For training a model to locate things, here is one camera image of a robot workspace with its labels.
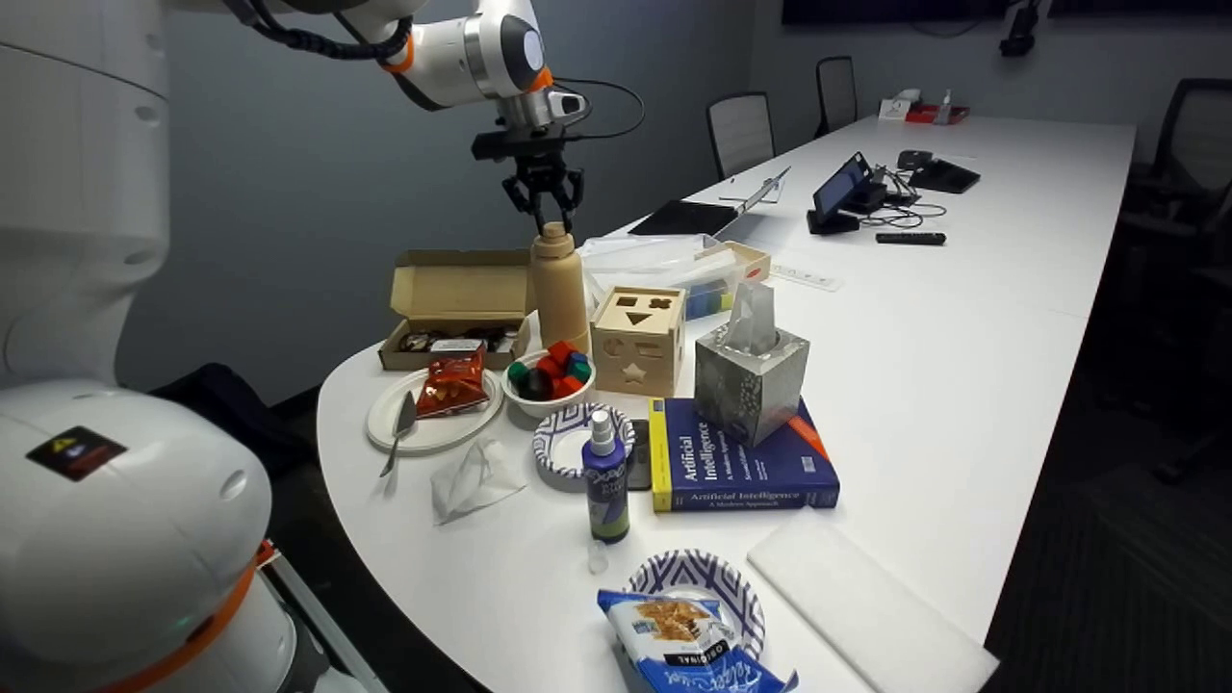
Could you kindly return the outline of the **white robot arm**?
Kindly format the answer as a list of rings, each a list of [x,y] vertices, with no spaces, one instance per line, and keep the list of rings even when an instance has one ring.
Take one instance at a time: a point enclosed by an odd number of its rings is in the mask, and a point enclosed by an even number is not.
[[[165,256],[165,0],[0,0],[0,693],[375,693],[260,455],[117,376]]]

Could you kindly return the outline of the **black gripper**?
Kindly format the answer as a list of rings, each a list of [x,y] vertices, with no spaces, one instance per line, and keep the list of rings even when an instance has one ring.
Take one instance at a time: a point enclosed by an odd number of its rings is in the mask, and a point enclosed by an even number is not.
[[[541,197],[551,192],[562,227],[573,227],[573,210],[585,197],[585,175],[568,164],[562,151],[569,128],[591,114],[591,100],[569,88],[505,96],[498,103],[498,128],[469,142],[478,162],[516,162],[516,175],[499,182],[508,204],[534,224],[541,234]]]

